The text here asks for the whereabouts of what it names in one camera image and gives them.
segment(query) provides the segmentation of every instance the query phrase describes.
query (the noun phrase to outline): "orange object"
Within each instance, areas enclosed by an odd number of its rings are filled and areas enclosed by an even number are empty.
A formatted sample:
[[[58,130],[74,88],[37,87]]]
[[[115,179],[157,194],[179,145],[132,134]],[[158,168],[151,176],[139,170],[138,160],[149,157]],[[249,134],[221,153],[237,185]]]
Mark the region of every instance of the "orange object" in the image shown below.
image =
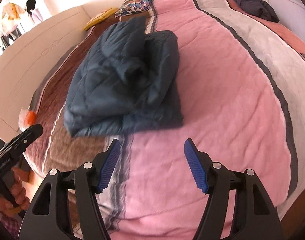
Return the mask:
[[[28,111],[25,117],[24,124],[28,126],[34,125],[36,123],[36,119],[37,119],[36,113],[33,111]]]

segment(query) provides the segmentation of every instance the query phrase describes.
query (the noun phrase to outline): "pink blanket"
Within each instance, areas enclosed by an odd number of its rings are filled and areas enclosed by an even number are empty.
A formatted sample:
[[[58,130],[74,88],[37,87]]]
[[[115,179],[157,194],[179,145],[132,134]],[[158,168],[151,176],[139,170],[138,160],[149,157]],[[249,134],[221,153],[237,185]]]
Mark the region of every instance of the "pink blanket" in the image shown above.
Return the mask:
[[[256,171],[275,205],[286,200],[291,155],[285,116],[267,75],[241,43],[193,0],[156,0],[155,30],[178,36],[177,86],[184,126],[128,138],[111,239],[190,240],[207,196],[196,187],[183,145],[230,170]],[[222,236],[230,231],[233,194]]]

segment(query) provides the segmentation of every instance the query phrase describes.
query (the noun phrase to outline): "dark blue puffer jacket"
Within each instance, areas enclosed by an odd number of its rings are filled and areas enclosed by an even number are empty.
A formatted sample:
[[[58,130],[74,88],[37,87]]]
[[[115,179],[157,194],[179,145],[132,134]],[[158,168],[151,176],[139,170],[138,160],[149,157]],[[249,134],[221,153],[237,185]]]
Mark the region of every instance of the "dark blue puffer jacket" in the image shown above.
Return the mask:
[[[177,37],[171,31],[144,32],[144,17],[119,22],[88,51],[66,100],[65,126],[72,136],[182,126]]]

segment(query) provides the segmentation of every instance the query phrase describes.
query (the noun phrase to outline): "beige headboard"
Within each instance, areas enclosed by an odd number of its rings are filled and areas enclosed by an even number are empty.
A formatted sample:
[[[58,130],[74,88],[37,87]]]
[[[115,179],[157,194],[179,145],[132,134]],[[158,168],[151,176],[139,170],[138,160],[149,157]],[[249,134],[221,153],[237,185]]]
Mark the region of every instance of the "beige headboard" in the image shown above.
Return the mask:
[[[18,135],[18,116],[69,48],[86,36],[90,17],[81,6],[57,14],[19,37],[0,56],[0,138]]]

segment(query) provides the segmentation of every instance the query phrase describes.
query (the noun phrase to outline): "dark coat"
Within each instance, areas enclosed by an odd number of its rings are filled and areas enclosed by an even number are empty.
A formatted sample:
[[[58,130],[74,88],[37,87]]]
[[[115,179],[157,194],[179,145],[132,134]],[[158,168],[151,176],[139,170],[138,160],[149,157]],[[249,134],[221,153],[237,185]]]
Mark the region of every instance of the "dark coat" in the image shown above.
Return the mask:
[[[234,0],[246,13],[270,22],[279,22],[274,9],[263,0]]]
[[[76,71],[66,100],[72,136],[127,134],[182,126],[175,78],[177,37],[145,35],[145,17],[108,28]]]

